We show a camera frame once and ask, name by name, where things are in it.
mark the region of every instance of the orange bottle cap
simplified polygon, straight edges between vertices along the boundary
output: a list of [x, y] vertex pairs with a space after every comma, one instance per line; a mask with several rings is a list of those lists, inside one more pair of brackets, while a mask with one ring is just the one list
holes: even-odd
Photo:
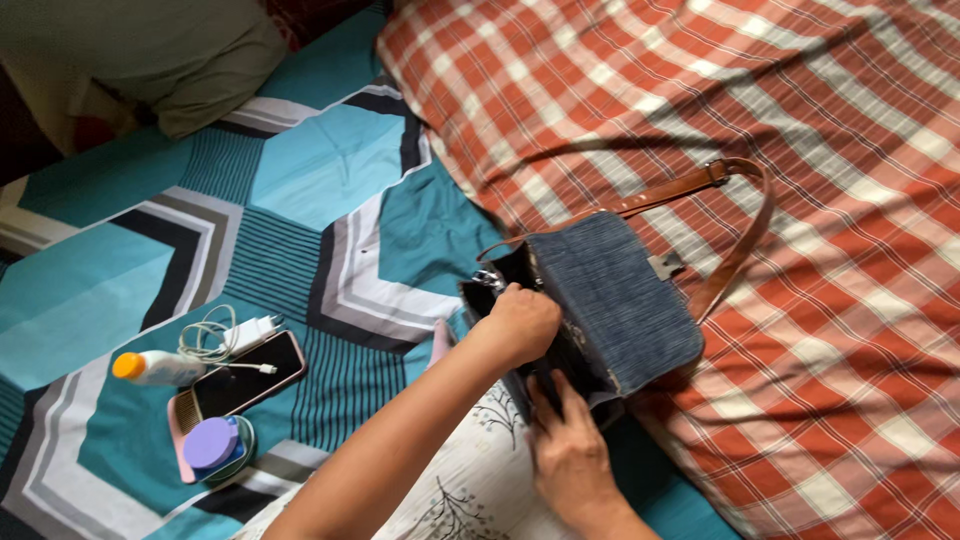
[[113, 376], [119, 379], [136, 379], [147, 369], [147, 360], [138, 353], [123, 353], [113, 361]]

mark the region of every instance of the plaid fabric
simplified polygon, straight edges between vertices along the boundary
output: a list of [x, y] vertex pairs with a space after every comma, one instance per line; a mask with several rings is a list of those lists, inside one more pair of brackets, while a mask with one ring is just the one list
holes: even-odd
[[[378, 41], [462, 189], [512, 232], [719, 156], [780, 209], [648, 387], [645, 424], [747, 536], [960, 537], [960, 4], [430, 0]], [[634, 137], [498, 173], [571, 141]], [[689, 295], [759, 192], [734, 180], [632, 220]]]

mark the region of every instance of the handbag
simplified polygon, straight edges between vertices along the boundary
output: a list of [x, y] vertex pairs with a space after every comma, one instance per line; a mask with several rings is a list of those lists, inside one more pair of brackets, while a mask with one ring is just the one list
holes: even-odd
[[[746, 231], [690, 297], [688, 306], [670, 280], [683, 269], [676, 254], [652, 256], [626, 219], [719, 187], [739, 175], [758, 184], [763, 203]], [[769, 171], [742, 158], [724, 158], [636, 195], [588, 209], [535, 233], [503, 240], [482, 252], [473, 279], [459, 283], [470, 326], [490, 313], [511, 282], [546, 293], [563, 310], [563, 322], [546, 354], [503, 379], [524, 421], [530, 419], [525, 379], [533, 374], [558, 413], [560, 400], [548, 376], [561, 369], [587, 401], [597, 425], [624, 411], [629, 398], [651, 380], [699, 358], [700, 324], [720, 301], [744, 260], [766, 233], [775, 194]], [[501, 245], [516, 245], [490, 260]]]

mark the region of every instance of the person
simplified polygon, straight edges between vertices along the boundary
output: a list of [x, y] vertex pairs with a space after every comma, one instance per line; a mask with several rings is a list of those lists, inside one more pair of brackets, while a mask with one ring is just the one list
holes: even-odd
[[[546, 295], [511, 283], [490, 315], [360, 427], [270, 524], [264, 540], [371, 538], [470, 408], [508, 370], [546, 352], [561, 322]], [[586, 540], [653, 539], [613, 481], [607, 445], [560, 371], [557, 414], [532, 379], [534, 483]]]

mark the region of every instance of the bag strap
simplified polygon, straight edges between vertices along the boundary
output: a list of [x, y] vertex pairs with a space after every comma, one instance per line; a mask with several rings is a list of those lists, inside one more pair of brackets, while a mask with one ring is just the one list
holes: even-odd
[[[608, 205], [582, 211], [563, 223], [538, 231], [538, 233], [553, 233], [559, 231], [601, 211], [614, 212], [624, 219], [627, 219], [645, 210], [654, 209], [671, 201], [676, 201], [677, 199], [692, 195], [708, 187], [720, 187], [727, 183], [730, 176], [737, 174], [751, 181], [760, 183], [760, 190], [763, 193], [763, 204], [760, 205], [760, 210], [756, 213], [754, 220], [750, 222], [747, 230], [740, 236], [740, 239], [736, 241], [727, 255], [723, 257], [723, 260], [720, 261], [720, 265], [713, 270], [704, 284], [690, 297], [688, 309], [693, 316], [693, 320], [699, 325], [707, 318], [707, 315], [709, 315], [717, 303], [720, 302], [720, 298], [730, 287], [733, 278], [736, 277], [736, 273], [740, 270], [740, 266], [743, 265], [743, 262], [747, 259], [747, 256], [750, 255], [750, 252], [753, 251], [756, 243], [759, 242], [770, 226], [770, 218], [773, 216], [774, 206], [776, 205], [776, 196], [774, 194], [773, 179], [770, 171], [767, 170], [766, 167], [755, 161], [743, 158], [714, 160], [704, 168], [681, 176], [676, 180], [655, 185], [654, 187], [640, 191], [636, 195], [624, 197]], [[530, 233], [521, 234], [520, 236], [508, 238], [493, 244], [477, 256], [477, 262], [484, 262], [483, 256], [491, 249], [515, 244], [528, 235], [530, 235]]]

